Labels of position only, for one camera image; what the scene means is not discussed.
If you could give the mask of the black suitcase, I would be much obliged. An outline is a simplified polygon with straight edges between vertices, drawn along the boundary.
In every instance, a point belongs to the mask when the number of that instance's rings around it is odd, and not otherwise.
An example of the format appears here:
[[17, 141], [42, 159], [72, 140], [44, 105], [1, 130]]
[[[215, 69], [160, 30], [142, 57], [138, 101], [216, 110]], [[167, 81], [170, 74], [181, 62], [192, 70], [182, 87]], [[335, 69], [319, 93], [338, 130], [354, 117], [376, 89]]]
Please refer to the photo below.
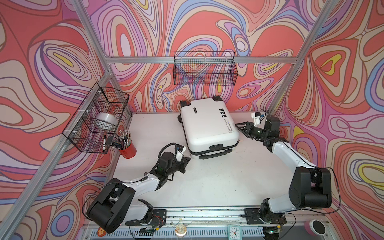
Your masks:
[[180, 104], [178, 121], [193, 159], [224, 156], [239, 144], [239, 131], [220, 96]]

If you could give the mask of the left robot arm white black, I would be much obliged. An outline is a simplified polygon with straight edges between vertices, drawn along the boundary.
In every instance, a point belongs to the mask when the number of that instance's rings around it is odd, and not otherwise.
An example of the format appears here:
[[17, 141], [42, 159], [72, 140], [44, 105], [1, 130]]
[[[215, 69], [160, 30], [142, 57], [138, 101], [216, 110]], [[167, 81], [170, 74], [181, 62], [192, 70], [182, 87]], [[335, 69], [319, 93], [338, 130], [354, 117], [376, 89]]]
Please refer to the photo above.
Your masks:
[[141, 196], [162, 188], [173, 181], [176, 172], [185, 173], [191, 158], [177, 151], [160, 155], [151, 171], [143, 177], [128, 182], [111, 179], [99, 191], [88, 206], [85, 217], [95, 222], [106, 233], [113, 233], [123, 223], [152, 225], [159, 218], [154, 215], [154, 207]]

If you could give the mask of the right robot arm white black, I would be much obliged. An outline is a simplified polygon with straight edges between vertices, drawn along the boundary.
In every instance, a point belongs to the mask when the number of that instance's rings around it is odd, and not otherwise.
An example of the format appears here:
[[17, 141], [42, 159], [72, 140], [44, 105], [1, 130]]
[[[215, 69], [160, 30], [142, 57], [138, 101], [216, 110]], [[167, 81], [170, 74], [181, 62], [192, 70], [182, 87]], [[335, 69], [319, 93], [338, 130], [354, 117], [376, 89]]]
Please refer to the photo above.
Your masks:
[[260, 210], [263, 217], [302, 209], [327, 209], [332, 205], [332, 180], [328, 169], [319, 168], [302, 157], [286, 139], [280, 137], [279, 130], [258, 128], [251, 122], [238, 123], [235, 127], [245, 137], [262, 142], [293, 173], [286, 194], [263, 200]]

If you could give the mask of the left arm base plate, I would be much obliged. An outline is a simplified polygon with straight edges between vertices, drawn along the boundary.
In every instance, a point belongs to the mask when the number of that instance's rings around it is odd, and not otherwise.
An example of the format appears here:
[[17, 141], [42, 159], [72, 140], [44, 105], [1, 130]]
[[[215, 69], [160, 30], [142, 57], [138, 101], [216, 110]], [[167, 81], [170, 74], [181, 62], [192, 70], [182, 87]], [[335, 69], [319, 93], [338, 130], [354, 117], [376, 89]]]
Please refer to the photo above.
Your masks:
[[126, 226], [152, 226], [161, 227], [166, 224], [167, 210], [154, 209], [146, 214], [142, 220], [132, 220], [125, 222]]

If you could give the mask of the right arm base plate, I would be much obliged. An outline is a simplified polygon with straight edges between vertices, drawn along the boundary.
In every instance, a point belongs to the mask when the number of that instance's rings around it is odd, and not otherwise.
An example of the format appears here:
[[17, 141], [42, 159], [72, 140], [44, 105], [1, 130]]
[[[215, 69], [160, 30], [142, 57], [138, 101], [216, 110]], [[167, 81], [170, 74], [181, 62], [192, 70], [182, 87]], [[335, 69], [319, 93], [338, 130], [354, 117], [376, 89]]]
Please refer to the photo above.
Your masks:
[[240, 217], [245, 218], [249, 225], [285, 225], [287, 219], [284, 214], [271, 213], [260, 208], [247, 208]]

